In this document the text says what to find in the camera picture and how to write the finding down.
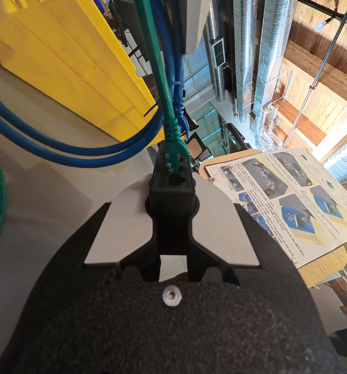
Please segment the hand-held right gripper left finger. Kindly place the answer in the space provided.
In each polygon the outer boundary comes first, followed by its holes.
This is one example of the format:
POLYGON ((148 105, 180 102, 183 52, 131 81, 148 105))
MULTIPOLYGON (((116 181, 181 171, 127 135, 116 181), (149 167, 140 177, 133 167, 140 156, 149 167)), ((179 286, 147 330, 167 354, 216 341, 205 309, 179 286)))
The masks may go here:
POLYGON ((157 238, 146 210, 151 177, 147 174, 112 200, 85 266, 112 266, 119 275, 128 267, 137 267, 144 281, 159 281, 157 238))

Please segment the tan backed chair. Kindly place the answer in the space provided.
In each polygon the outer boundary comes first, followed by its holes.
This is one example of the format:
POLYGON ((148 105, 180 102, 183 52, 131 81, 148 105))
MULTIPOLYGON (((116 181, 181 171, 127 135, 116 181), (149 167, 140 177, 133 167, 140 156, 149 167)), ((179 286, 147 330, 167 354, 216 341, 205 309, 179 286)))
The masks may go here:
POLYGON ((193 160, 197 160, 199 156, 207 149, 206 145, 204 145, 203 141, 196 132, 194 132, 186 141, 186 145, 193 160))

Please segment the large silver air duct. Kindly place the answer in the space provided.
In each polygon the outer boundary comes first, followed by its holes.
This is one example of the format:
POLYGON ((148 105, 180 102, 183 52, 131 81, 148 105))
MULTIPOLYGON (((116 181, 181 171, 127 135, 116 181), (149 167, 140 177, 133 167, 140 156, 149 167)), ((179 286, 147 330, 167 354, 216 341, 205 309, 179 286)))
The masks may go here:
POLYGON ((264 4, 253 107, 258 125, 264 106, 273 98, 296 6, 297 0, 267 0, 264 4))

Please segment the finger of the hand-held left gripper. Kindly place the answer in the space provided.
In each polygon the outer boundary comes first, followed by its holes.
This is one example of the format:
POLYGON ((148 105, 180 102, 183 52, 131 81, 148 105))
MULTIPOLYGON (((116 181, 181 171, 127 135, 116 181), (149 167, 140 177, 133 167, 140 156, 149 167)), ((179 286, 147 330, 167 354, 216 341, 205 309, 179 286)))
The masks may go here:
POLYGON ((186 1, 185 54, 195 53, 210 9, 210 0, 186 1))

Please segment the white vent grille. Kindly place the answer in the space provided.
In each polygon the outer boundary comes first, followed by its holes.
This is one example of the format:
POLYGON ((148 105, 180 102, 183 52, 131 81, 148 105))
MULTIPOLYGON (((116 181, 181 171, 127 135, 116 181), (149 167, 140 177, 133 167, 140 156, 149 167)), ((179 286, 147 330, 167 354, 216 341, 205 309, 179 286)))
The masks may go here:
POLYGON ((222 67, 226 63, 224 38, 214 41, 210 44, 213 56, 213 67, 215 69, 222 67))

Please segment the yellow plastic bin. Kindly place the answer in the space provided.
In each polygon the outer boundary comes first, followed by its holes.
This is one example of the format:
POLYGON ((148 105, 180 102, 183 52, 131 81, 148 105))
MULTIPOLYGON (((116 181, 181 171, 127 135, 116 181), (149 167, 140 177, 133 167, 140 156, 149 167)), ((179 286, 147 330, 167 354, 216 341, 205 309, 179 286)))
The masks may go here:
POLYGON ((157 112, 94 1, 0 0, 0 63, 120 142, 157 112))

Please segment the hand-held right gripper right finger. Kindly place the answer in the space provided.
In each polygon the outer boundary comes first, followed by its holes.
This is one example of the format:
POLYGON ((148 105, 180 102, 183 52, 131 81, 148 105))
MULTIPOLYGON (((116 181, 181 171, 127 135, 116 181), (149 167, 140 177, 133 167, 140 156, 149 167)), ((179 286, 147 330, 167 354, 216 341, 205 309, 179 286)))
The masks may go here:
POLYGON ((196 208, 190 218, 187 269, 193 282, 238 282, 235 270, 260 266, 231 199, 193 173, 196 208))

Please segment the round silver air duct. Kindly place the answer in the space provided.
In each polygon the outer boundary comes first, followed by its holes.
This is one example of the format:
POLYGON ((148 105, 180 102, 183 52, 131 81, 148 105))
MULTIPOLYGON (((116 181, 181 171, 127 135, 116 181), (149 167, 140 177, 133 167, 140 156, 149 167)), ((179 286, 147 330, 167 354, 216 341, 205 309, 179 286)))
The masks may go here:
POLYGON ((211 0, 210 2, 210 9, 207 16, 207 20, 204 27, 204 34, 206 40, 206 51, 208 53, 209 58, 209 70, 210 76, 213 83, 213 87, 215 90, 215 97, 218 102, 223 102, 225 100, 225 86, 224 86, 224 66, 226 63, 217 69, 213 67, 213 56, 211 52, 210 44, 220 38, 223 38, 220 33, 219 28, 219 14, 218 14, 218 6, 217 2, 211 0))

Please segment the ribbed silver duct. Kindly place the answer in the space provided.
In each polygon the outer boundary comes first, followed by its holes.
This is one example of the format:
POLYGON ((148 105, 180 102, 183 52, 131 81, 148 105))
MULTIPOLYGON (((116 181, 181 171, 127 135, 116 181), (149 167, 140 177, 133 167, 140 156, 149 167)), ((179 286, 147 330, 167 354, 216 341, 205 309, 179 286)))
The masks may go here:
POLYGON ((340 183, 347 183, 347 143, 323 162, 324 168, 340 183))

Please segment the corrugated silver air duct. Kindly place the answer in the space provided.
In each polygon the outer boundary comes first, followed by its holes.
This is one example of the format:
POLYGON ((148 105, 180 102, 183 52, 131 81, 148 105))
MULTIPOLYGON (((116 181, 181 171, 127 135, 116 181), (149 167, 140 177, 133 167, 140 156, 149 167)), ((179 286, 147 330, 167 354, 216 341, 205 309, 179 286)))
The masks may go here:
POLYGON ((257 5, 257 0, 233 1, 237 110, 241 123, 246 122, 251 111, 257 5))

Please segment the black ethernet switch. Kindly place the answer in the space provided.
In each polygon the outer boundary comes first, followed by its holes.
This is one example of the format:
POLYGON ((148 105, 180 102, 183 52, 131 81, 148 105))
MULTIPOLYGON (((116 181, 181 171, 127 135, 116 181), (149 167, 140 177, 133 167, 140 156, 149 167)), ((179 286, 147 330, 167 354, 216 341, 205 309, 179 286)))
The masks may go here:
POLYGON ((166 142, 159 144, 149 182, 148 213, 153 219, 160 255, 187 255, 190 247, 190 218, 195 212, 196 195, 192 168, 179 155, 179 171, 166 164, 166 142))

